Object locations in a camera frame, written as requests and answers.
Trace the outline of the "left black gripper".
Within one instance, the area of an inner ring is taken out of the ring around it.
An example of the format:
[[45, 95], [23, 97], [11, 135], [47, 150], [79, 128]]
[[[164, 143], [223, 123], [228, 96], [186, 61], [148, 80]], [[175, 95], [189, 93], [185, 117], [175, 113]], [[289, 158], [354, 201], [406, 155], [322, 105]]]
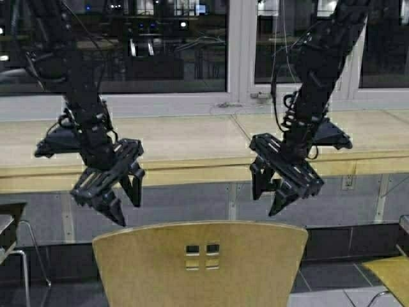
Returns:
[[126, 226], [121, 200], [112, 187], [120, 184], [134, 207], [141, 206], [145, 170], [138, 158], [144, 149], [138, 139], [124, 138], [114, 145], [114, 164], [109, 169], [86, 168], [70, 191], [80, 205], [94, 203], [94, 209], [117, 225]]

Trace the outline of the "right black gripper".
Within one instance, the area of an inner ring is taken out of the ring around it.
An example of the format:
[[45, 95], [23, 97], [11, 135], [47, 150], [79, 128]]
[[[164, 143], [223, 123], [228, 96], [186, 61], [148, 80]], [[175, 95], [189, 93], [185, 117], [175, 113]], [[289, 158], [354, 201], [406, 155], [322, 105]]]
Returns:
[[281, 153], [282, 142], [269, 133], [256, 134], [249, 148], [256, 153], [250, 165], [252, 197], [274, 192], [269, 216], [282, 211], [298, 197], [316, 196], [323, 187], [322, 178], [306, 161], [290, 161]]

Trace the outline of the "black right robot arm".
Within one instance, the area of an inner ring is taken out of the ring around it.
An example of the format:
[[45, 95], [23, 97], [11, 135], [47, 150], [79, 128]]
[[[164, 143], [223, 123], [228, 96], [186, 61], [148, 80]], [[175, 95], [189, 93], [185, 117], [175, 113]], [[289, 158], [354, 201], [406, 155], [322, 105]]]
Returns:
[[370, 5], [370, 1], [338, 1], [333, 13], [291, 48], [297, 54], [294, 69], [301, 86], [283, 98], [282, 139], [264, 132], [253, 135], [249, 146], [257, 154], [250, 165], [252, 197], [274, 193], [270, 216], [320, 192], [324, 181], [307, 161], [312, 147], [353, 146], [349, 135], [327, 116], [328, 103], [364, 29]]

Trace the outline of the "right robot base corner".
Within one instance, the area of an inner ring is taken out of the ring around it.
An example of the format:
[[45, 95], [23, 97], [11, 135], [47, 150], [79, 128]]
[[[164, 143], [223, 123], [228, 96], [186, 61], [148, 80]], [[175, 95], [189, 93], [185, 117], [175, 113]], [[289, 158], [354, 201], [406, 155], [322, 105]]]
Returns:
[[399, 236], [397, 246], [403, 254], [408, 256], [408, 215], [403, 215], [399, 219]]

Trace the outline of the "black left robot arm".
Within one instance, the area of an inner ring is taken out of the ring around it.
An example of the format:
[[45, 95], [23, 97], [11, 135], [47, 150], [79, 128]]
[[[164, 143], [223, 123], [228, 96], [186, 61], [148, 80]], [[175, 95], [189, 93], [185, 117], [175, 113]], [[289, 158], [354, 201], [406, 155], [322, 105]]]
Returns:
[[65, 109], [56, 126], [37, 144], [35, 157], [78, 153], [86, 169], [70, 194], [114, 223], [125, 226], [121, 200], [113, 187], [120, 184], [135, 207], [141, 204], [144, 153], [138, 139], [111, 138], [114, 130], [106, 101], [100, 96], [77, 45], [73, 12], [63, 1], [29, 1], [36, 23], [36, 43], [25, 51], [27, 72], [43, 89], [62, 94]]

